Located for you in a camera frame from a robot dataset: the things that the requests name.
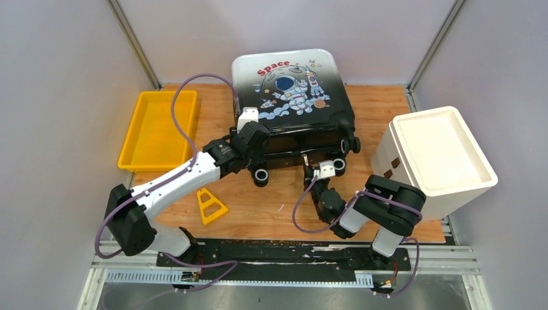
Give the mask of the space astronaut hardshell suitcase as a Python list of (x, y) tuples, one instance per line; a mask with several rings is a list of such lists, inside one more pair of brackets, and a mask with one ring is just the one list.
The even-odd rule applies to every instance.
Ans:
[(270, 130), (264, 158), (250, 165), (254, 184), (264, 187), (274, 169), (332, 160), (336, 176), (346, 156), (361, 150), (355, 114), (332, 54), (321, 48), (237, 57), (231, 65), (238, 119), (255, 108)]

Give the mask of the white drawer storage box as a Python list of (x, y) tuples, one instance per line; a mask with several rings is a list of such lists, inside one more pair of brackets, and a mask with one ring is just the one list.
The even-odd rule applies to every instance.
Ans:
[(448, 216), (498, 183), (459, 110), (451, 106), (396, 116), (370, 163), (374, 174), (423, 191), (425, 221)]

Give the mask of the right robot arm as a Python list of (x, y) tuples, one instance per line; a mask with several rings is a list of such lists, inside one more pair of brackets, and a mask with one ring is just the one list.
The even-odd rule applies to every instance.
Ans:
[(421, 211), (427, 196), (417, 187), (373, 174), (363, 190), (345, 201), (329, 186), (330, 178), (335, 175), (334, 164), (330, 161), (316, 167), (305, 163), (303, 172), (304, 193), (296, 205), (311, 194), (317, 216), (328, 226), (315, 231), (303, 229), (297, 225), (294, 212), (292, 221), (296, 228), (309, 234), (327, 229), (339, 238), (347, 239), (354, 237), (368, 222), (378, 224), (369, 252), (369, 261), (376, 269), (383, 270), (393, 264), (396, 249), (423, 219)]

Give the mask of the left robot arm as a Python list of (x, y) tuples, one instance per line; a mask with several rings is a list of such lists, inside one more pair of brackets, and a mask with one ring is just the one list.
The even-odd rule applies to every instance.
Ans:
[(126, 256), (150, 249), (172, 254), (183, 267), (192, 266), (198, 249), (190, 234), (154, 219), (189, 193), (262, 159), (269, 135), (261, 123), (250, 121), (239, 131), (210, 141), (189, 161), (147, 184), (132, 189), (115, 186), (100, 230), (108, 229)]

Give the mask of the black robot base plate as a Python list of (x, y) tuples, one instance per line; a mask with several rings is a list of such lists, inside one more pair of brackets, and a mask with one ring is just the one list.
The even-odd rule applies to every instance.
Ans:
[(228, 275), (252, 280), (348, 280), (357, 271), (392, 278), (414, 268), (405, 248), (391, 259), (372, 256), (370, 248), (368, 242), (201, 238), (179, 259), (206, 264), (200, 272), (209, 280), (228, 269), (219, 263), (233, 260), (238, 264)]

